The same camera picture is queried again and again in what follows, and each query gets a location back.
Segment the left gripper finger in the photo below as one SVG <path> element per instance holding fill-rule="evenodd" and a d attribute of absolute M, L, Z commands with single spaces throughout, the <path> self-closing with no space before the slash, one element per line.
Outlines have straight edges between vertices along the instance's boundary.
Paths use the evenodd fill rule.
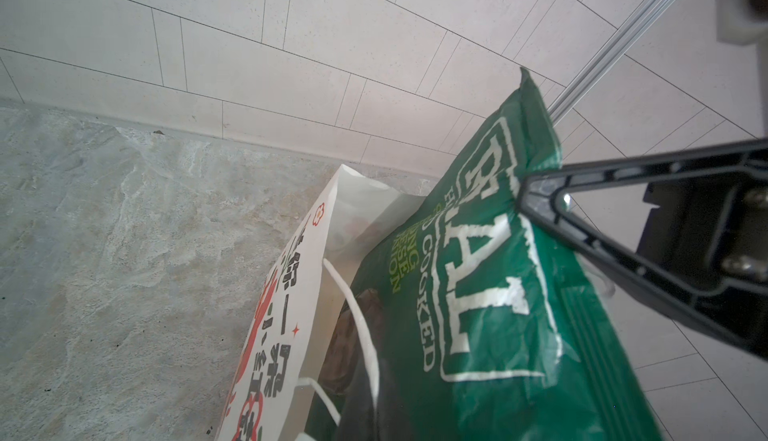
<path fill-rule="evenodd" d="M 383 440 L 381 428 L 382 403 L 378 394 L 373 394 L 367 374 L 354 378 L 346 398 L 336 440 Z"/>

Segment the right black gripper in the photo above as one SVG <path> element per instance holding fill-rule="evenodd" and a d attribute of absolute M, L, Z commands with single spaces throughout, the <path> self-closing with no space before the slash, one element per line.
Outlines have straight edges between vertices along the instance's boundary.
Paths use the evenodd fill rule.
<path fill-rule="evenodd" d="M 641 189 L 626 242 L 569 212 L 579 194 Z M 641 304 L 757 357 L 767 354 L 763 139 L 572 164 L 527 175 L 518 211 Z"/>

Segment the white flowered paper bag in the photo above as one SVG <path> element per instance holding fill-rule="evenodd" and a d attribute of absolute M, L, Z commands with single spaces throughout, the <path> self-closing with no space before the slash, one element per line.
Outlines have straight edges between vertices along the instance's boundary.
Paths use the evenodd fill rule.
<path fill-rule="evenodd" d="M 310 440 L 313 402 L 337 427 L 320 384 L 337 319 L 363 258 L 422 204 L 343 165 L 269 272 L 240 357 L 218 440 Z"/>

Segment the dark green snack packet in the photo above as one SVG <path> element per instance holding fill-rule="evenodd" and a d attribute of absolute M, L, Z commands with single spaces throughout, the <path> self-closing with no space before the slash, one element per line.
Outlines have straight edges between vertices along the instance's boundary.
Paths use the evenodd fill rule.
<path fill-rule="evenodd" d="M 539 89 L 519 87 L 351 283 L 379 360 L 383 440 L 657 440 L 660 430 L 575 253 L 522 215 L 523 178 L 562 161 Z M 367 374 L 353 319 L 320 384 L 341 413 Z M 337 427 L 313 402 L 313 440 Z"/>

